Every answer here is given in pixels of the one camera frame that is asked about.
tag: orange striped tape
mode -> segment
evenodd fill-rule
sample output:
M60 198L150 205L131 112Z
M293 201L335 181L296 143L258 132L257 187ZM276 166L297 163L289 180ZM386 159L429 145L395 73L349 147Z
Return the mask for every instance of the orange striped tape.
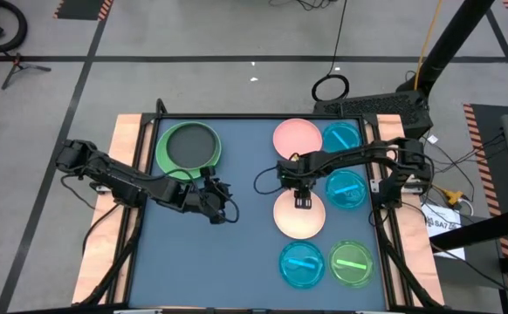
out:
M58 18L58 12L60 11L60 8L62 8L62 4L64 4L64 0L61 0L58 4L58 8L54 11L54 14L52 14L52 17ZM113 0L105 0L103 4L100 7L99 14L97 16L98 21L105 20L106 16L108 15L108 11L110 11L111 6L113 5Z
M477 128L477 120L473 112L473 107L470 104L463 104L463 112L470 132L471 145L475 149L482 149L483 142L481 141L481 134ZM475 155L477 157L477 167L479 169L479 175L481 176L481 182L483 183L483 190L489 213L491 216L501 215L502 213L498 206L497 192L495 191L495 186L492 184L491 170L489 169L487 160L485 160L486 155L483 150L477 151ZM500 246L503 256L508 257L508 239L504 237L500 238Z

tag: blue tabletop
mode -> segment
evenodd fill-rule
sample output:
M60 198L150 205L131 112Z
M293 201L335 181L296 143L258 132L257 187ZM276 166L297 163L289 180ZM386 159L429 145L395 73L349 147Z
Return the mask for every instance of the blue tabletop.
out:
M157 140L171 126L185 119L163 119ZM323 131L337 120L312 122ZM179 214L148 201L135 261L129 303L133 307L197 306L213 308L265 308L296 310L384 311L386 301L380 267L364 288L348 288L329 270L311 289L289 285L279 273L278 259L293 239L282 234L273 221L273 204L279 193L258 195L255 176L274 167L278 153L272 135L279 119L202 119L219 135L222 154L216 177L231 185L233 200L241 210L240 221L210 225L203 215ZM356 126L354 120L344 120ZM350 167L367 181L363 166ZM162 174L154 161L152 175ZM279 181L269 173L258 182L260 190L273 190ZM323 229L307 241L327 260L332 246L355 240L371 252L379 264L374 228L367 218L370 197L356 210L336 208L326 198L326 179L314 192L326 207ZM228 215L233 217L231 205Z

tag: tripod leg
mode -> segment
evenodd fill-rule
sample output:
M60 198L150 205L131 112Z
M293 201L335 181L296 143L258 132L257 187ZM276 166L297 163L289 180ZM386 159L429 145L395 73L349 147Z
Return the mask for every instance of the tripod leg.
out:
M8 76L6 77L6 80L2 84L2 90L5 90L6 88L8 88L8 85L10 84L11 77L16 73L17 66L18 65L13 65L11 67L10 73L8 73Z
M44 72L52 71L51 68L45 67L45 66L40 66L40 65L29 65L29 64L24 63L23 66L25 67L25 69L35 69L35 70L40 70L40 71L44 71Z

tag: green plate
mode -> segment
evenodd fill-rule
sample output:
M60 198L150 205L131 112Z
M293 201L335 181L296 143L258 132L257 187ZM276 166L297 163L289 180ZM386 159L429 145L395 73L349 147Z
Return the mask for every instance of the green plate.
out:
M364 287L374 274L370 251L356 241L337 242L330 252L328 262L332 275L347 287Z
M157 148L155 149L155 155L156 155L155 158L157 159L157 164L159 165L159 167L161 168L161 170L164 173L167 173L169 171L180 168L168 157L168 152L167 152L168 139L178 128L180 128L182 126L187 126L190 124L197 124L197 125L204 126L204 127L208 128L209 130L211 130L211 132L215 135L215 137L217 139L216 151L213 153L213 157L211 158L210 161L208 161L205 165L203 165L201 167L215 166L217 164L217 162L219 161L219 157L221 157L221 139L219 139L219 136L217 135L217 133L210 126L203 124L201 122L195 122L195 121L182 122L182 123L179 123L175 126L170 127L161 136L161 138L159 139L159 142L157 143ZM186 170L192 175L193 179L197 179L200 177L200 168L201 167L196 167L196 168L191 168L191 169L186 169ZM169 176L171 176L175 179L183 180L183 181L190 180L190 178L184 172L175 172L175 173L169 174Z

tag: white label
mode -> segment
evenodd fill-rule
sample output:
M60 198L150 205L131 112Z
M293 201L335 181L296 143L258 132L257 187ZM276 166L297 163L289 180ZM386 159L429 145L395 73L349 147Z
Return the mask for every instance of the white label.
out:
M430 144L436 144L438 142L438 138L435 135L430 135L427 140Z
M460 215L452 209L423 204L422 212L427 216L427 231L429 232L429 237L440 235L444 232L448 232L461 227ZM465 260L465 250L463 250L463 248L451 249L449 252ZM454 258L444 252L438 252L435 253L435 255Z

